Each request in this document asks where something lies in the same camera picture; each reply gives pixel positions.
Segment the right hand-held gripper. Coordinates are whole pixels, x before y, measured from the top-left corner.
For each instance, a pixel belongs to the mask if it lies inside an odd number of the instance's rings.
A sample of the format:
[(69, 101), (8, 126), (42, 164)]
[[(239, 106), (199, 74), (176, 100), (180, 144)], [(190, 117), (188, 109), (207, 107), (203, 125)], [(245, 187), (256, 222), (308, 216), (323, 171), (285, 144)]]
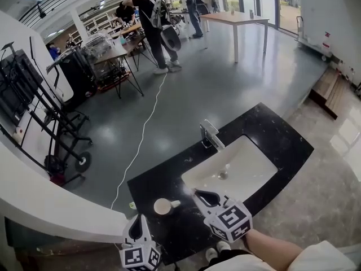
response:
[(236, 242), (252, 229), (252, 214), (241, 201), (199, 189), (193, 200), (206, 216), (204, 224), (212, 234), (228, 243)]

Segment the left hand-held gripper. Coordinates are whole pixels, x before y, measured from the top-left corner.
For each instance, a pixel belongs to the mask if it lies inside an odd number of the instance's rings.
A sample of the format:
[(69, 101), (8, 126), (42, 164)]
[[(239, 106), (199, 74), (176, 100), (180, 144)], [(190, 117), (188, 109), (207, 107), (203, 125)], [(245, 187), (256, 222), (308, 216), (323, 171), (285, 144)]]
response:
[[(140, 238), (140, 222), (142, 241), (146, 243), (133, 244)], [(135, 215), (126, 224), (123, 238), (125, 243), (122, 244), (120, 250), (120, 259), (124, 269), (157, 270), (161, 264), (161, 253), (156, 248), (156, 242), (149, 242), (152, 236), (145, 215)]]

